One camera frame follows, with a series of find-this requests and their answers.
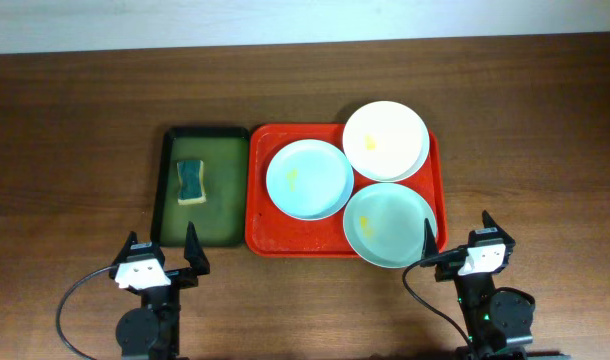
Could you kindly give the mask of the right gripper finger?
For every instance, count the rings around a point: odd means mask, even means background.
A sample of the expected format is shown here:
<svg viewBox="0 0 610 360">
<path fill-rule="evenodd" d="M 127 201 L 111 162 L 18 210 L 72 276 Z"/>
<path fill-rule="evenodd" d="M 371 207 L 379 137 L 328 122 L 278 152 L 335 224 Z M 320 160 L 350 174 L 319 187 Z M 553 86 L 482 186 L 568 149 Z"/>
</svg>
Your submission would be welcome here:
<svg viewBox="0 0 610 360">
<path fill-rule="evenodd" d="M 514 245 L 515 240 L 491 217 L 487 210 L 482 211 L 484 234 L 500 238 L 505 245 Z"/>
<path fill-rule="evenodd" d="M 424 220 L 424 245 L 422 259 L 433 257 L 439 253 L 434 232 L 428 218 Z"/>
</svg>

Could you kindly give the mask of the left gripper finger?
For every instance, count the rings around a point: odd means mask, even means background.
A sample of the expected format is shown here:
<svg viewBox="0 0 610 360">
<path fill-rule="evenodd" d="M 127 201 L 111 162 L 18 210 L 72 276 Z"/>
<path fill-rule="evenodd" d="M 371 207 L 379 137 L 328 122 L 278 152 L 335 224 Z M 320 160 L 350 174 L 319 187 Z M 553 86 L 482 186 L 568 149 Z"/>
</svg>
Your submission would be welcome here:
<svg viewBox="0 0 610 360">
<path fill-rule="evenodd" d="M 138 244 L 137 234 L 134 231 L 131 231 L 129 233 L 124 245 L 122 246 L 121 250 L 119 251 L 118 255 L 115 257 L 115 259 L 113 260 L 111 265 L 119 266 L 121 263 L 125 263 L 127 261 L 127 257 L 130 254 L 131 247 L 133 245 L 137 245 L 137 244 Z"/>
<path fill-rule="evenodd" d="M 184 258 L 189 263 L 190 268 L 197 274 L 210 273 L 209 260 L 199 243 L 196 229 L 192 222 L 189 222 L 187 226 Z"/>
</svg>

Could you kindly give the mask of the pale green plate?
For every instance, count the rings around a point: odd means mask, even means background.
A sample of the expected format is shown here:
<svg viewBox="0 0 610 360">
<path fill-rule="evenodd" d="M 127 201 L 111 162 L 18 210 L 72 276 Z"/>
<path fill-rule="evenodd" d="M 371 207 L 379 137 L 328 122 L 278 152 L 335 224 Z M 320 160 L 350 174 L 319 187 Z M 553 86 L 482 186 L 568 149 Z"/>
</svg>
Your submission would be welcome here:
<svg viewBox="0 0 610 360">
<path fill-rule="evenodd" d="M 377 183 L 359 190 L 348 201 L 343 231 L 363 260 L 383 268 L 404 268 L 421 259 L 425 225 L 439 235 L 429 203 L 400 184 Z"/>
</svg>

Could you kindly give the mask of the green and yellow sponge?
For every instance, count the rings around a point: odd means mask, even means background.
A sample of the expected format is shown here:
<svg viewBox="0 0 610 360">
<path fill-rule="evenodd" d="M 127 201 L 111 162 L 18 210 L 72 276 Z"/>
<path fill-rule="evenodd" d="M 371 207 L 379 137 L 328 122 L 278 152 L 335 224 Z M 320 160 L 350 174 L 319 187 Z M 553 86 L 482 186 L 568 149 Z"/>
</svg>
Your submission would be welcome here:
<svg viewBox="0 0 610 360">
<path fill-rule="evenodd" d="M 183 160 L 177 163 L 179 177 L 179 205 L 195 205 L 207 201 L 204 187 L 204 162 L 198 159 Z"/>
</svg>

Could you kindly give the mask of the white plate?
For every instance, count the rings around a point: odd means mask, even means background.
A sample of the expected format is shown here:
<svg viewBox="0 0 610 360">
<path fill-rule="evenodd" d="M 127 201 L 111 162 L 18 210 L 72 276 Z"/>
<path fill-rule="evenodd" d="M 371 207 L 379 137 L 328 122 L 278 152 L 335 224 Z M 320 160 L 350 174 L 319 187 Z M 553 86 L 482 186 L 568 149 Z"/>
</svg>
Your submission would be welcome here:
<svg viewBox="0 0 610 360">
<path fill-rule="evenodd" d="M 429 153 L 429 131 L 411 108 L 376 101 L 356 110 L 342 133 L 352 167 L 378 182 L 398 182 L 416 173 Z"/>
</svg>

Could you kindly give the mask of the light blue plate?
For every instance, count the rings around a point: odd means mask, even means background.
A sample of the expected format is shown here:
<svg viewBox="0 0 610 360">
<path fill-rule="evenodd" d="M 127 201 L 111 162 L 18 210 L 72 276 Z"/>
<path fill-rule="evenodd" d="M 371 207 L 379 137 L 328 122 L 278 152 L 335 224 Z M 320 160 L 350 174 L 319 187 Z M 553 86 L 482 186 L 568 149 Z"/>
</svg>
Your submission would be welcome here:
<svg viewBox="0 0 610 360">
<path fill-rule="evenodd" d="M 328 218 L 348 202 L 354 171 L 336 146 L 315 139 L 292 142 L 271 159 L 265 185 L 273 204 L 304 221 Z"/>
</svg>

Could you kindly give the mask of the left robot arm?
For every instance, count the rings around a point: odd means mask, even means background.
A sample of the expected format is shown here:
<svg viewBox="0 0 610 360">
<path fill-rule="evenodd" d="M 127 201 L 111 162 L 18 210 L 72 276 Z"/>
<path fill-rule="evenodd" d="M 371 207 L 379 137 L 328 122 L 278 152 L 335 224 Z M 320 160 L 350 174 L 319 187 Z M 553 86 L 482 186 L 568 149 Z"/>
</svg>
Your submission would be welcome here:
<svg viewBox="0 0 610 360">
<path fill-rule="evenodd" d="M 180 357 L 180 292 L 198 286 L 210 273 L 210 263 L 193 223 L 184 245 L 185 268 L 166 270 L 159 244 L 140 243 L 129 234 L 112 262 L 110 278 L 118 287 L 140 297 L 141 304 L 124 314 L 116 326 L 123 359 L 173 360 Z"/>
</svg>

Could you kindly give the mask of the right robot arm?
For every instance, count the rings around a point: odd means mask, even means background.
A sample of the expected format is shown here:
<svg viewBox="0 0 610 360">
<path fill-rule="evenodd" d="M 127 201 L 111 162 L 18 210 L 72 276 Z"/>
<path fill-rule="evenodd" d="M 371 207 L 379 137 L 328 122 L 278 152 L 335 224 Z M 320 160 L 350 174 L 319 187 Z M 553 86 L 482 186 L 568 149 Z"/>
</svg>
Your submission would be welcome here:
<svg viewBox="0 0 610 360">
<path fill-rule="evenodd" d="M 493 277 L 509 265 L 516 242 L 486 211 L 482 224 L 469 232 L 465 245 L 440 252 L 427 244 L 420 265 L 434 268 L 436 281 L 455 285 L 466 325 L 461 331 L 466 345 L 456 350 L 458 359 L 525 359 L 524 347 L 533 342 L 535 299 L 494 284 Z"/>
</svg>

